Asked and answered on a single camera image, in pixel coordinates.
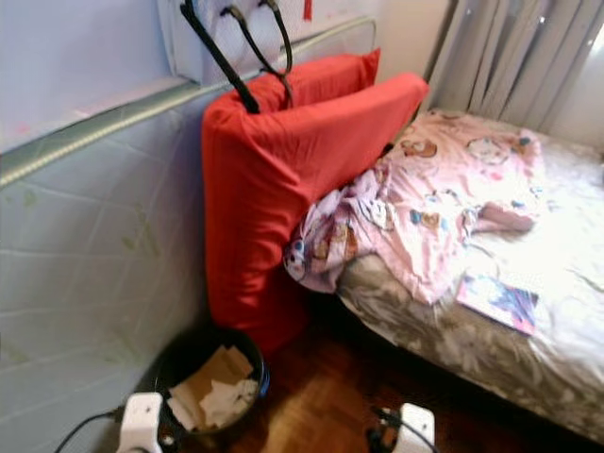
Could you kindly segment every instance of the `cartoon print blanket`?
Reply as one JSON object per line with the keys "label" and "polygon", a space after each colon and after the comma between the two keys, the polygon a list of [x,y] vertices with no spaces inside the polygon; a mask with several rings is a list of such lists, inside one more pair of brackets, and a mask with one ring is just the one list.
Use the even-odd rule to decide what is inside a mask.
{"label": "cartoon print blanket", "polygon": [[533,227],[543,178],[532,132],[431,111],[373,168],[310,208],[285,267],[304,286],[333,293],[349,260],[377,253],[415,299],[433,303],[459,274],[472,233]]}

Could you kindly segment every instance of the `red pillow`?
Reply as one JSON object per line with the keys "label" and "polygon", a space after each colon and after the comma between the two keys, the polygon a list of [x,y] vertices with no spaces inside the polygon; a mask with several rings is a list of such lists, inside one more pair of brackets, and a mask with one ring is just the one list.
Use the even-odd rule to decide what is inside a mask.
{"label": "red pillow", "polygon": [[305,290],[282,249],[310,205],[366,170],[428,92],[416,75],[373,86],[379,51],[294,67],[294,107],[272,75],[248,84],[260,114],[236,92],[208,107],[202,127],[210,311],[264,352],[299,333]]}

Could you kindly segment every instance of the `black wastebasket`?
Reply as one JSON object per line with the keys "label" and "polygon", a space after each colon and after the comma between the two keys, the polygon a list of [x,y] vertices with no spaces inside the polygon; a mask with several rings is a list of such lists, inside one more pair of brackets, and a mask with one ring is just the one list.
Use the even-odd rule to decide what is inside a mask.
{"label": "black wastebasket", "polygon": [[247,357],[254,368],[250,378],[258,382],[256,394],[249,407],[220,428],[186,431],[172,415],[171,410],[164,404],[162,417],[168,419],[169,425],[175,431],[175,438],[180,441],[194,438],[206,448],[217,448],[228,445],[237,439],[253,419],[257,401],[268,392],[270,374],[264,357],[256,344],[239,330],[205,327],[191,329],[178,335],[163,351],[159,359],[159,369],[155,380],[155,391],[159,392],[164,401],[170,398],[169,389],[175,387],[190,375],[195,373],[216,351],[224,345],[237,348]]}

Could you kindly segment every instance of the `mattress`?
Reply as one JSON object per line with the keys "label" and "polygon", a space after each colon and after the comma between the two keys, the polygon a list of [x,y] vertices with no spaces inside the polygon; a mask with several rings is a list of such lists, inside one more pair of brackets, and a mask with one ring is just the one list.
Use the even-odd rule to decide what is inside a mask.
{"label": "mattress", "polygon": [[[490,123],[494,128],[511,128]],[[549,210],[530,233],[479,233],[460,266],[540,295],[526,337],[455,302],[428,306],[376,255],[354,260],[338,295],[391,343],[604,444],[604,184],[593,148],[540,136]]]}

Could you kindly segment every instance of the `parquet floor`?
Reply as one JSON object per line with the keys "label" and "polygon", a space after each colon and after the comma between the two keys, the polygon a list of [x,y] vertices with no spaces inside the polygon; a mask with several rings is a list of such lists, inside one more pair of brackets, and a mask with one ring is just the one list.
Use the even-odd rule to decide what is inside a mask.
{"label": "parquet floor", "polygon": [[[436,416],[443,453],[602,451],[415,357],[359,334],[310,327],[271,360],[256,417],[227,453],[361,453],[372,405],[411,402]],[[189,447],[186,451],[204,451]]]}

